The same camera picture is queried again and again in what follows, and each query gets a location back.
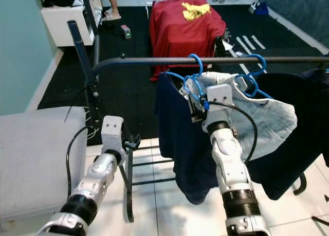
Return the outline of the navy blue garment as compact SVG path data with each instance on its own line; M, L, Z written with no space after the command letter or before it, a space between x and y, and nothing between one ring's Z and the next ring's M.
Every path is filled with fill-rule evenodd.
M209 135L200 122L191 121L188 100L179 93L179 79L158 76L155 111L160 153L174 161L176 183L193 205L200 205L217 187L216 163Z

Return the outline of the blue plastic clothes hanger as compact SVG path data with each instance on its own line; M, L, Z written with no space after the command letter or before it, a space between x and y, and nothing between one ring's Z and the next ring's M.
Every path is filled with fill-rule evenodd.
M166 74L169 76L174 76L175 78L181 80L182 82L181 88L185 90L184 94L187 95L187 97L194 97L197 99L199 97L206 97L206 94L198 81L200 75L204 73L204 64L202 63L200 57L198 57L198 55L196 55L195 53L191 53L189 57L194 58L195 61L198 63L199 71L197 73L183 77L179 74L175 74L167 70Z
M266 61L265 58L261 57L257 53L252 53L251 55L246 55L245 57L253 57L257 58L259 60L259 65L261 69L257 72L251 73L247 72L246 74L240 74L235 76L234 79L240 79L242 82L247 85L247 88L245 90L242 90L242 94L245 95L245 97L248 98L254 98L256 95L261 95L265 98L270 98L272 97L268 94L266 94L264 91L260 90L257 81L255 80L258 75L263 74L266 71Z

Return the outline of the black floor carpet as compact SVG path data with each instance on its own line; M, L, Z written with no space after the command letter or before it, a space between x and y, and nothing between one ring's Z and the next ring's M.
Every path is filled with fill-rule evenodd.
M233 52L258 53L262 57L319 57L317 50L288 30L275 18L253 15L247 5L218 5L214 9L226 22L231 36ZM110 27L100 29L100 58L125 55L150 57L150 20L146 7L122 7L120 22L127 25L132 38L125 40ZM98 92L105 112L125 119L130 133L143 139L158 136L155 115L157 85L150 81L152 69L148 65L115 66L100 75ZM64 49L64 55L54 72L47 90L38 105L40 109L59 106L85 106L84 73L72 46Z

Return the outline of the black tripod stand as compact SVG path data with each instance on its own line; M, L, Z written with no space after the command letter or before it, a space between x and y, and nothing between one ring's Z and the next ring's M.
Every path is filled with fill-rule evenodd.
M89 55L82 50L80 55L80 63L83 65L83 72L85 74L85 98L87 100L87 106L89 107L89 113L92 119L92 125L98 127L102 119L102 110L100 108L101 98L97 93L97 74L93 72L93 68L99 63L100 56L100 37L99 37L99 19L96 16L96 8L92 6L93 0L82 0L84 3L85 22L92 34L94 34L92 51L93 60L89 60Z

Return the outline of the black metal clothes rack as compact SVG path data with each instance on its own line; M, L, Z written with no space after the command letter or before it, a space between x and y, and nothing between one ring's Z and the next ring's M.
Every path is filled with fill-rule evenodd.
M79 53L86 48L84 42L81 38L79 29L75 21L67 22L70 32L72 34L72 39L74 43L74 47L76 50L76 54L80 60ZM99 73L101 70L107 69L111 66L115 65L190 65L197 64L196 61L193 61L194 58L109 58L103 60L101 64L97 64L96 67L93 68L94 73ZM256 64L258 63L257 58L201 58L203 64ZM323 67L324 64L329 64L329 53L322 55L321 57L265 57L266 63L270 64L319 64L318 69L326 69ZM105 116L105 109L102 109L102 116ZM85 126L90 128L91 130L99 130L100 125L98 127L94 127L92 125L92 119L90 116L90 121L85 121ZM155 147L144 147L139 148L136 151L141 151L145 149L152 149ZM151 161L144 162L141 164L133 163L133 151L127 151L127 157L122 157L123 160L127 161L125 164L120 164L118 166L118 170L121 173L121 177L125 184L125 215L127 217L127 222L134 222L134 213L133 213L133 186L135 185L146 185L146 184L159 184L163 182L168 182L170 180L175 180L174 178L167 179L156 179L156 180L146 180L142 182L133 182L133 167L144 166L144 165L153 165L160 163L172 162L172 160L164 160L164 161Z

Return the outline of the red shirt with yellow print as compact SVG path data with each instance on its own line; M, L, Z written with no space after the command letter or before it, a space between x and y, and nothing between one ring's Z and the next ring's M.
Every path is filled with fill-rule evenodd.
M207 0L154 1L150 16L152 56L215 56L215 43L226 23Z

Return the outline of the light blue denim garment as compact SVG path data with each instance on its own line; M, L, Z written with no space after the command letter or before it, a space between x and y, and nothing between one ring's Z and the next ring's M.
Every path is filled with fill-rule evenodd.
M185 87L179 90L184 98L189 93L197 95L198 88L206 92L207 88L216 85L229 85L232 89L232 102L252 117L257 126L257 134L253 125L244 114L228 107L220 106L219 112L211 112L200 126L207 131L209 123L226 121L237 132L237 140L243 149L242 160L256 160L275 151L293 133L298 125L294 106L272 98L248 98L244 91L248 83L237 74L205 72L197 78L197 83L190 79Z

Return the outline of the grey upholstered ottoman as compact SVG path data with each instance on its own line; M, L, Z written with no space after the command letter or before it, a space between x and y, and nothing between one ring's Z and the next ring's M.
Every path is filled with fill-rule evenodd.
M0 220L58 212L84 174L85 109L51 107L0 117Z

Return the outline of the black shirt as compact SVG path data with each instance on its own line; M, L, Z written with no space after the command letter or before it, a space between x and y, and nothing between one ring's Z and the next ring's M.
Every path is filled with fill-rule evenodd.
M278 200L320 155L329 167L329 71L258 76L260 89L295 109L298 125L275 151L247 163L251 179Z

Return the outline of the small grey box device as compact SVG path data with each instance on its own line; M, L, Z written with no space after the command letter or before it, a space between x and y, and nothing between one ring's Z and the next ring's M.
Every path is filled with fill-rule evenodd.
M127 25L120 25L121 29L122 29L122 36L126 39L129 40L132 38L132 32L131 29L129 28L129 26Z

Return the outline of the blue mop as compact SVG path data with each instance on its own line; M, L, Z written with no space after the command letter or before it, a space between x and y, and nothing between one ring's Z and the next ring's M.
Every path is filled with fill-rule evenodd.
M248 12L254 15L268 15L268 6L262 0L255 0L249 6Z

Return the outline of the white cabinet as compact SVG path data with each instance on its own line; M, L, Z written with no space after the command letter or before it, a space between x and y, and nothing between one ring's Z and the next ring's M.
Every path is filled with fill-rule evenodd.
M96 18L91 22L85 20L83 0L75 0L71 7L44 7L41 15L47 25L52 40L58 47L73 46L73 39L67 22L75 21L85 46L92 45L95 36L92 24L98 25L102 18L102 6L97 6L96 0L90 0L93 16Z

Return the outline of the person's bare leg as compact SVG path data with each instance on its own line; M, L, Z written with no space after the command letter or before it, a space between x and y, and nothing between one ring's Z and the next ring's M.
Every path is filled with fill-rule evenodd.
M121 15L118 11L118 2L117 0L109 0L111 9L105 12L103 17L104 22L116 21L121 19Z

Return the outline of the thin black rod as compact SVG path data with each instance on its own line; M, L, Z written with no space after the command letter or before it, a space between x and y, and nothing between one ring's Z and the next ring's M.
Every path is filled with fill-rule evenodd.
M317 217L317 216L312 216L310 219L313 220L314 222L317 222L317 223L319 223L319 224L322 224L322 225L324 225L324 226L329 227L329 222L323 220L322 218L319 218L319 217Z

